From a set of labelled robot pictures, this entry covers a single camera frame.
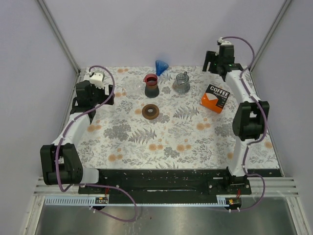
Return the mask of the blue plastic coffee dripper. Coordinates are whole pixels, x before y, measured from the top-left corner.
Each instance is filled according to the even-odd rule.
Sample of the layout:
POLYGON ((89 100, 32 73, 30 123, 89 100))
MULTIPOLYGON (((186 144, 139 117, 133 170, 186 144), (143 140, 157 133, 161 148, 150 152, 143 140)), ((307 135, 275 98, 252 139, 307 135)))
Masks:
POLYGON ((161 76, 161 74, 164 73, 169 68, 169 65, 162 60, 156 60, 155 67, 156 67, 156 75, 161 76))

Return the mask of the orange coffee filter box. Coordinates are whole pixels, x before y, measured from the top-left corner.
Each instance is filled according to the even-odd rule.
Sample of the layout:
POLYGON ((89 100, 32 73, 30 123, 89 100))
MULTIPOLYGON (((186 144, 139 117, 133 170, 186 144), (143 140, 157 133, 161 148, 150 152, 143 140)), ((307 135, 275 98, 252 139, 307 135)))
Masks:
POLYGON ((200 105, 220 114, 229 95, 230 92, 210 84, 200 100, 200 105))

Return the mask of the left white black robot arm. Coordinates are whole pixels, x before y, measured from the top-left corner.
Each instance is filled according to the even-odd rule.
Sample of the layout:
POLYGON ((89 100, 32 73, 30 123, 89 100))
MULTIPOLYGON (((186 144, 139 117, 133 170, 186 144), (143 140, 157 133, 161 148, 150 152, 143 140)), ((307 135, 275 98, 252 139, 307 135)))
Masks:
POLYGON ((89 184, 95 193, 102 193, 106 181, 99 177, 99 170, 82 166, 76 146, 86 128, 92 123, 96 109, 114 104, 115 85, 108 85, 109 94, 88 80, 75 86, 69 120, 58 138, 40 149, 41 166, 46 185, 89 184))

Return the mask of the clear glass server pitcher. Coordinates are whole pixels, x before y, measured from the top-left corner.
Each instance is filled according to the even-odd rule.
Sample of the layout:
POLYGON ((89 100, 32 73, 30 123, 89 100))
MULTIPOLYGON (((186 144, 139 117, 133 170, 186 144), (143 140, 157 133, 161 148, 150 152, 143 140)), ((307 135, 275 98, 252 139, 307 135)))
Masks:
POLYGON ((185 94, 190 90, 190 81, 188 73, 185 71, 183 73, 179 73, 175 81, 173 82, 172 88, 175 92, 180 94, 185 94))

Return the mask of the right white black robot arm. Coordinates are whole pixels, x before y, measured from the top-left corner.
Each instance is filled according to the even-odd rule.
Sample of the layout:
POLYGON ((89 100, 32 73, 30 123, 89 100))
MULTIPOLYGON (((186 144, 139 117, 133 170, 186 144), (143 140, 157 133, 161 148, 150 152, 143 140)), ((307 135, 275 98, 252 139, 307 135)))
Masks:
POLYGON ((219 75, 230 87, 238 109, 232 122, 236 136, 233 160, 227 170, 232 177, 223 180, 223 189, 229 194, 240 188, 236 177, 247 176, 246 160, 249 147, 261 142, 267 133, 269 103, 261 101, 257 94, 248 87, 244 78, 245 69, 235 63, 234 45, 229 41, 218 43, 219 51, 207 51, 202 70, 219 75))

